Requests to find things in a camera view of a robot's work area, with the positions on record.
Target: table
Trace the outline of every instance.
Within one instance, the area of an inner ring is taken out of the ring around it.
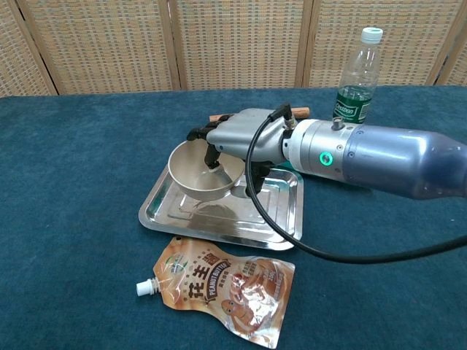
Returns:
[[[328,119],[335,97],[276,89],[0,99],[0,348],[260,349],[210,315],[136,296],[172,238],[142,227],[138,210],[170,152],[210,114],[289,101]],[[466,110],[465,87],[378,87],[367,123],[467,143]],[[461,198],[411,201],[305,176],[302,240],[322,249],[401,251],[466,227]],[[218,246],[296,265],[278,349],[467,346],[467,249],[354,266],[297,249]]]

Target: metal tray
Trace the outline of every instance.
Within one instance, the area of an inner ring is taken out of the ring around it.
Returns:
[[[245,186],[244,176],[239,185]],[[303,179],[284,168],[273,168],[258,197],[268,214],[292,237],[301,239]],[[209,202],[188,197],[167,167],[139,210],[139,221],[151,230],[257,248],[286,250],[293,245],[274,232],[249,198],[233,195]]]

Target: bowl rim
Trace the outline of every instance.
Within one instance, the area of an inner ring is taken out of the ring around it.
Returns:
[[[176,146],[172,152],[170,153],[170,156],[169,156],[169,160],[167,161],[167,168],[169,169],[169,174],[170,174],[170,177],[172,178],[172,180],[174,180],[174,182],[176,182],[181,188],[185,188],[189,191],[194,191],[194,192],[198,192],[198,193],[213,193],[213,192],[217,192],[217,191],[225,191],[225,190],[229,190],[231,189],[232,187],[236,186],[238,183],[239,183],[239,180],[240,178],[242,177],[242,175],[244,174],[244,169],[243,171],[240,172],[240,175],[238,175],[235,179],[232,180],[232,182],[230,184],[227,184],[225,186],[222,186],[222,187],[217,187],[217,188],[212,188],[210,190],[200,190],[200,189],[196,189],[196,188],[193,188],[193,187],[189,187],[187,186],[186,184],[183,184],[181,183],[172,173],[172,169],[171,169],[171,159],[173,157],[173,155],[175,154],[175,152],[177,150],[180,149],[180,147],[183,147],[185,144],[187,144],[188,142],[192,142],[192,141],[183,141],[181,144],[179,144],[178,146]],[[233,157],[235,158],[233,155],[227,155],[225,153],[223,153],[225,156],[228,156],[228,157]]]

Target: plastic water bottle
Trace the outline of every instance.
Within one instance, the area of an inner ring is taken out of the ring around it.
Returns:
[[[361,43],[351,54],[342,72],[333,119],[344,118],[349,123],[363,123],[379,77],[378,44],[382,29],[362,30]]]

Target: stainless steel bowl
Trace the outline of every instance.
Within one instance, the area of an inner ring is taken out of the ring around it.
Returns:
[[[185,141],[169,157],[170,177],[184,194],[199,201],[216,201],[229,194],[244,173],[244,161],[221,153],[221,168],[210,170],[204,163],[207,143],[202,139]]]

